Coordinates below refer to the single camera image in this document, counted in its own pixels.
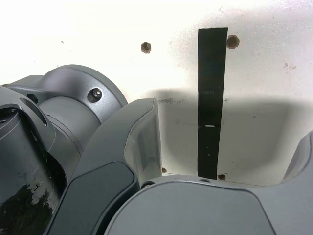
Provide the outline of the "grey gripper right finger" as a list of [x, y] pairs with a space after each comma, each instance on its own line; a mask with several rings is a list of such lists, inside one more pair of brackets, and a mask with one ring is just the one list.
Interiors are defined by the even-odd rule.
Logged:
[[299, 143], [282, 182], [248, 187], [166, 176], [132, 196], [107, 235], [310, 235], [313, 135]]

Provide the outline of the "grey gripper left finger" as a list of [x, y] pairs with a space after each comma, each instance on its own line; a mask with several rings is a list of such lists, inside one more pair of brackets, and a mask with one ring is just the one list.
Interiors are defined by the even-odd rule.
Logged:
[[142, 184], [161, 175], [158, 101], [138, 99], [93, 134], [46, 233], [102, 235]]

